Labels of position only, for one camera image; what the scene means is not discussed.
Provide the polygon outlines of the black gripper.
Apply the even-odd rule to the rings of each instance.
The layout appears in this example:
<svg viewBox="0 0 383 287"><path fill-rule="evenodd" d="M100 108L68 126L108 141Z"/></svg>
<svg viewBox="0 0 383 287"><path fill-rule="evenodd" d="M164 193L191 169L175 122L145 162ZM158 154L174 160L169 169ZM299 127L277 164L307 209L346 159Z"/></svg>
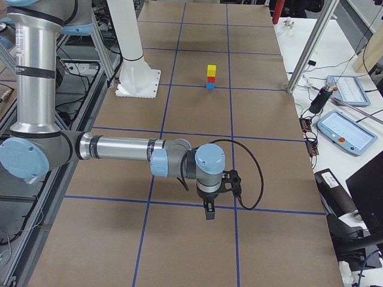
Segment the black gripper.
<svg viewBox="0 0 383 287"><path fill-rule="evenodd" d="M206 220L215 219L214 200L218 197L219 192L214 191L214 192L208 193L201 190L200 188L197 188L197 194L203 200Z"/></svg>

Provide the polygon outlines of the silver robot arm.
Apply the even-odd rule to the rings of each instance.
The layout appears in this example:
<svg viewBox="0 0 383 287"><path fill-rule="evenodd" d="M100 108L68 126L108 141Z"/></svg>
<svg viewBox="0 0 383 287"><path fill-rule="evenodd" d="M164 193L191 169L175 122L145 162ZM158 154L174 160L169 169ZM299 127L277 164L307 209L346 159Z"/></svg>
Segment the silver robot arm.
<svg viewBox="0 0 383 287"><path fill-rule="evenodd" d="M1 45L9 50L15 46L16 28L9 17L1 18Z"/></svg>
<svg viewBox="0 0 383 287"><path fill-rule="evenodd" d="M224 188L220 146L106 137L62 130L56 124L56 37L92 32L90 1L8 1L7 14L16 27L17 79L17 121L1 144L1 164L8 172L29 179L75 160L147 161L155 176L194 179L206 218L214 219L214 200Z"/></svg>

